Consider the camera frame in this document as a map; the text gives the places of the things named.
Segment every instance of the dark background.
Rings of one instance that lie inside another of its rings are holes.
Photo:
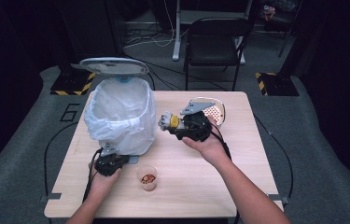
[[[39,72],[91,56],[121,54],[123,18],[117,14],[124,8],[116,9],[117,1],[85,2],[0,0],[0,152],[41,91]],[[301,81],[322,133],[350,170],[350,0],[326,2],[330,7],[321,21],[322,33]],[[306,15],[303,19],[311,20],[315,14],[310,10]],[[106,32],[97,35],[93,29]]]

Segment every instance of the white plastic bag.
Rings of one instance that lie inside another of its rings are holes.
[[[156,107],[148,83],[133,77],[126,83],[102,81],[87,106],[84,118],[90,137],[104,147],[117,147],[119,155],[142,155],[156,135]]]

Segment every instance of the desk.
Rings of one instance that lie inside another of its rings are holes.
[[[277,194],[271,167],[264,151],[247,96],[239,91],[154,91],[157,119],[165,111],[179,115],[190,99],[213,97],[226,106],[220,130],[234,163],[265,193]],[[53,193],[47,217],[70,217],[81,205],[88,179],[87,164],[98,142],[90,139],[84,113],[70,143]],[[158,170],[158,186],[146,192],[136,180],[138,167],[151,164]],[[97,212],[97,217],[235,217],[236,208],[220,175],[197,151],[157,128],[150,150],[137,164],[124,166],[119,181]]]
[[[175,17],[175,47],[173,54],[173,61],[178,61],[180,54],[180,24],[192,24],[198,19],[209,17],[230,17],[230,18],[247,18],[253,0],[246,0],[247,7],[245,12],[217,12],[217,11],[189,11],[181,10],[180,0],[177,0],[176,17]],[[245,64],[245,56],[241,55],[241,64]]]

